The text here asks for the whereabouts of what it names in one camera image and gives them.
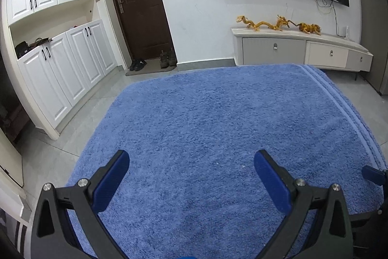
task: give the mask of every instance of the black sneaker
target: black sneaker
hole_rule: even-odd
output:
[[[135,65],[137,63],[137,60],[133,60],[131,66],[129,67],[130,71],[133,71],[135,69]]]
[[[144,66],[146,66],[146,65],[147,65],[147,62],[145,60],[142,60],[142,59],[137,60],[137,63],[136,63],[135,68],[134,68],[135,72],[143,69]]]

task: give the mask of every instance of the baseboard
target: baseboard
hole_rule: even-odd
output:
[[[90,89],[85,96],[81,98],[80,101],[70,110],[70,112],[63,118],[63,120],[58,124],[56,130],[58,133],[61,133],[66,125],[69,124],[71,119],[77,114],[77,112],[88,102],[90,98],[100,89],[104,84],[106,84],[114,75],[119,71],[122,71],[124,68],[122,65],[115,67],[112,71],[107,74],[103,79],[101,79],[92,89]]]
[[[219,60],[206,60],[206,61],[178,63],[177,69],[179,72],[181,72],[181,71],[190,71],[193,69],[231,67],[231,66],[236,66],[236,63],[234,62],[234,58],[222,58]]]

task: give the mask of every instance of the blue gripper pad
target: blue gripper pad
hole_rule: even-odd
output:
[[[376,185],[384,185],[387,181],[385,172],[379,171],[371,166],[364,166],[361,170],[362,177],[366,180],[372,181]]]
[[[117,153],[104,167],[98,168],[90,179],[88,188],[95,213],[105,211],[129,168],[129,155],[124,150]]]
[[[291,194],[280,178],[280,175],[274,170],[260,151],[255,154],[253,163],[257,174],[259,175],[277,210],[281,213],[288,214],[292,209]]]

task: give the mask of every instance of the tiled floor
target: tiled floor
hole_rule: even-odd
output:
[[[125,76],[125,73],[125,71],[117,73],[99,89],[65,127],[58,140],[52,141],[33,126],[23,135],[18,150],[23,157],[24,190],[33,212],[44,183],[50,181],[56,187],[66,184],[79,155],[98,123],[127,85],[146,79],[170,76],[176,74],[177,70],[134,76]],[[388,160],[388,97],[379,96],[361,77],[354,81],[353,73],[340,71],[326,73],[358,109]],[[26,236],[26,259],[30,258],[28,246],[30,236],[29,227]]]

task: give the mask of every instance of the drawer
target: drawer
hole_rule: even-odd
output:
[[[372,58],[372,55],[349,50],[346,68],[352,71],[369,72],[371,70]]]
[[[303,64],[306,41],[279,38],[243,38],[244,65]]]
[[[308,64],[345,68],[348,59],[348,49],[339,46],[317,42],[307,42]]]

